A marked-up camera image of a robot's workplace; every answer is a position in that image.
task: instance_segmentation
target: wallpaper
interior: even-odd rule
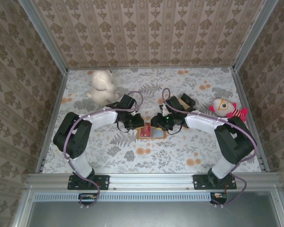
[[[17,211],[62,76],[17,0],[0,0],[0,227]]]
[[[69,68],[232,65],[264,0],[32,0]]]
[[[92,88],[89,78],[91,73],[91,70],[69,71],[52,138],[70,111],[84,115],[102,107],[86,95]],[[171,95],[176,97],[186,93],[195,100],[196,109],[202,113],[215,115],[209,106],[216,97],[227,98],[241,109],[230,68],[123,69],[112,70],[112,73],[120,97],[133,90],[142,93],[144,101],[139,113],[145,122],[150,122],[160,111],[162,90],[165,87],[170,88]],[[140,103],[140,95],[133,97]],[[126,132],[122,123],[120,129]],[[175,126],[170,133],[178,130],[179,126]],[[84,154],[95,172],[103,174],[207,173],[222,156],[217,138],[204,131],[183,127],[175,135],[167,134],[165,139],[138,140],[137,130],[124,133],[117,129],[116,124],[92,131]],[[242,163],[236,170],[260,171],[256,157]],[[51,143],[43,173],[71,172],[62,152]]]
[[[284,0],[280,0],[240,69],[266,157],[284,189]]]

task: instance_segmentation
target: floral mat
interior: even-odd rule
[[[165,87],[180,97],[186,93],[200,112],[214,115],[209,105],[216,97],[236,102],[241,108],[230,68],[112,70],[120,97],[136,90],[143,94],[140,108],[147,122],[160,111]],[[87,97],[92,71],[69,71],[53,136],[68,112],[88,114],[100,108]],[[134,95],[139,103],[139,95]],[[160,140],[138,140],[137,130],[120,132],[116,124],[90,133],[85,150],[96,173],[205,173],[222,156],[217,139],[196,129],[185,129]],[[237,172],[260,172],[257,158],[242,163]],[[62,152],[51,143],[43,173],[71,173]]]

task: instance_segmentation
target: patterned wallpaper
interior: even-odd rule
[[[62,76],[17,0],[0,0],[0,227],[35,171]]]
[[[32,0],[69,68],[232,65],[264,0]]]
[[[239,71],[272,171],[284,188],[284,0]]]

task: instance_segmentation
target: toy face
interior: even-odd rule
[[[227,110],[228,108],[229,108],[229,102],[224,100],[224,99],[222,99],[220,104],[219,104],[218,109],[219,110]]]

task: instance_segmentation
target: purple cable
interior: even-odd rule
[[[132,108],[132,109],[110,109],[110,108],[109,108],[109,109],[97,110],[97,111],[95,111],[95,112],[93,112],[93,113],[90,113],[90,114],[87,114],[87,115],[84,115],[84,116],[80,117],[80,118],[73,124],[73,126],[71,127],[69,133],[67,134],[67,137],[66,137],[66,140],[65,140],[65,143],[64,143],[64,146],[63,146],[63,155],[64,155],[64,157],[67,159],[68,164],[69,164],[70,167],[73,169],[74,173],[75,173],[79,178],[81,178],[82,180],[88,181],[88,182],[92,183],[92,184],[97,188],[97,191],[98,191],[98,192],[97,192],[97,197],[95,198],[95,200],[94,200],[89,206],[94,205],[95,202],[97,201],[97,199],[99,198],[99,196],[100,196],[100,188],[99,188],[99,186],[98,186],[95,182],[91,181],[90,179],[87,179],[87,178],[83,177],[82,175],[80,175],[80,174],[76,171],[75,167],[74,167],[74,166],[72,165],[72,163],[70,162],[70,157],[68,157],[68,156],[66,155],[66,148],[67,148],[68,141],[70,140],[71,134],[72,134],[72,132],[74,131],[75,127],[79,124],[80,121],[82,121],[82,120],[83,120],[84,118],[86,118],[86,117],[93,116],[93,115],[98,114],[98,113],[101,113],[101,112],[105,112],[106,110],[107,110],[108,112],[109,112],[109,111],[112,111],[112,110],[113,110],[113,111],[128,111],[128,112],[138,111],[138,110],[140,109],[142,103],[143,103],[143,100],[144,100],[144,99],[143,99],[143,95],[142,95],[141,92],[139,92],[139,91],[131,91],[130,93],[128,93],[128,95],[130,95],[130,94],[132,94],[132,93],[138,93],[139,95],[141,95],[141,102],[140,102],[140,104],[137,105],[135,108]]]
[[[174,107],[170,106],[170,105],[166,102],[166,100],[165,100],[165,98],[164,98],[164,92],[165,92],[166,90],[169,92],[168,98],[170,97],[170,89],[166,87],[166,88],[164,88],[163,91],[162,91],[162,99],[163,99],[163,102],[165,103],[165,105],[167,105],[170,109],[172,109],[172,110],[174,110],[174,111],[176,111],[176,112],[179,112],[179,113],[190,114],[190,115],[195,115],[195,116],[198,116],[198,115],[199,115],[199,116],[202,116],[202,117],[205,117],[205,118],[208,118],[208,119],[217,120],[217,121],[223,122],[223,123],[225,123],[225,124],[228,124],[229,126],[231,126],[231,127],[235,128],[235,129],[239,130],[240,132],[242,132],[242,133],[251,141],[252,145],[254,146],[254,149],[255,149],[254,154],[251,155],[250,157],[247,157],[247,158],[241,160],[238,164],[236,164],[236,166],[235,166],[235,167],[231,170],[231,172],[230,172],[230,174],[231,174],[233,177],[235,177],[235,178],[237,178],[237,179],[243,181],[244,184],[245,184],[244,187],[242,188],[242,191],[238,194],[238,196],[237,196],[235,199],[233,199],[232,201],[223,204],[223,206],[227,206],[227,205],[232,204],[234,201],[236,201],[236,200],[243,194],[243,192],[245,191],[245,189],[246,189],[246,187],[247,187],[247,182],[246,182],[244,179],[242,179],[242,178],[240,178],[240,177],[234,175],[232,172],[233,172],[242,162],[248,161],[248,160],[254,158],[254,157],[257,155],[257,153],[258,153],[258,148],[257,148],[256,142],[255,142],[255,141],[253,140],[253,138],[252,138],[247,132],[245,132],[242,128],[240,128],[240,127],[238,127],[237,125],[232,124],[232,123],[230,123],[230,122],[228,122],[228,121],[225,121],[225,120],[221,119],[220,117],[213,117],[213,116],[208,116],[208,115],[203,114],[203,113],[193,113],[193,112],[186,112],[186,111],[181,111],[181,110],[175,109]]]

